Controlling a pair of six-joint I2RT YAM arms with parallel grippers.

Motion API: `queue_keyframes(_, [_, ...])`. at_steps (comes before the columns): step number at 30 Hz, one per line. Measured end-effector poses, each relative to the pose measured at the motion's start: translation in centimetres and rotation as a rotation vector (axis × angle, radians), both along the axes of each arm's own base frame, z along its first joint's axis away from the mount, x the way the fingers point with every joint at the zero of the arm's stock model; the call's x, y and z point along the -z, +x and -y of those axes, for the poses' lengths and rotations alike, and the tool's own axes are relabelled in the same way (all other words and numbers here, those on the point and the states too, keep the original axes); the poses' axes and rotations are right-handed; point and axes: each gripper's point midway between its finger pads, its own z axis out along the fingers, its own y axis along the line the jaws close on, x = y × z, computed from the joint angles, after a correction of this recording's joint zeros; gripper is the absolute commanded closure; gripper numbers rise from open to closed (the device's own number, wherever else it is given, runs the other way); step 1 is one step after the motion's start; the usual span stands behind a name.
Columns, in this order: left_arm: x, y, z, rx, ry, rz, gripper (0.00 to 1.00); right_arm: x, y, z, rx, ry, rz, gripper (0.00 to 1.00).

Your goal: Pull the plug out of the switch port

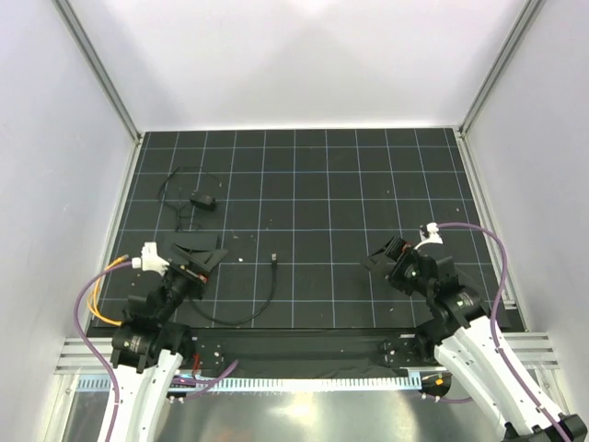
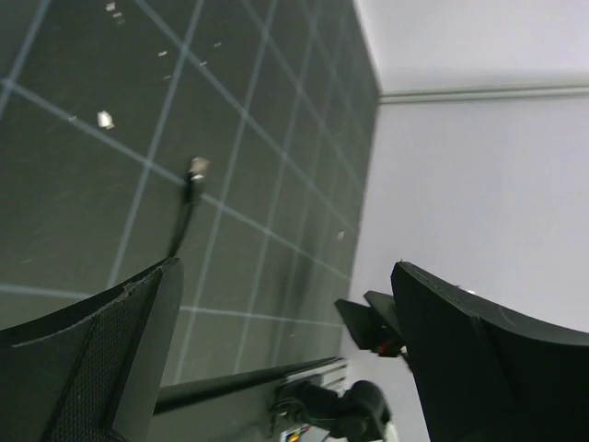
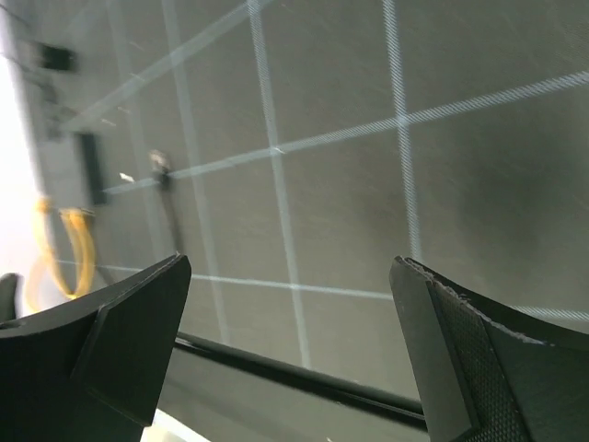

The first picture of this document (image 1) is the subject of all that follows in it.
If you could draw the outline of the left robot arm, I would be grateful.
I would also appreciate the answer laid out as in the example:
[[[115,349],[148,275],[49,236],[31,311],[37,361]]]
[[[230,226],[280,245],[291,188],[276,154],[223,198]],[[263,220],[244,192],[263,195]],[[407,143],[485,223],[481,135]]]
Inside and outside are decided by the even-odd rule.
[[[176,239],[163,258],[155,242],[119,267],[157,277],[144,295],[128,295],[121,324],[111,339],[110,395],[99,432],[101,441],[152,441],[168,390],[179,368],[195,356],[190,326],[175,322],[188,297],[202,298],[214,269],[226,256],[215,234]]]

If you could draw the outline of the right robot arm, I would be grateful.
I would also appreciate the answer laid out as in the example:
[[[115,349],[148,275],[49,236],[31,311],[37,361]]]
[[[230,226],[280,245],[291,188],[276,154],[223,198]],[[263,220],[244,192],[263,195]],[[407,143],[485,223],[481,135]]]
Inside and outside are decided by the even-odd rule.
[[[362,265],[399,292],[425,298],[433,317],[415,330],[416,357],[445,367],[500,440],[585,440],[588,428],[582,418],[566,414],[533,380],[492,323],[482,297],[460,282],[440,239],[411,245],[394,237]]]

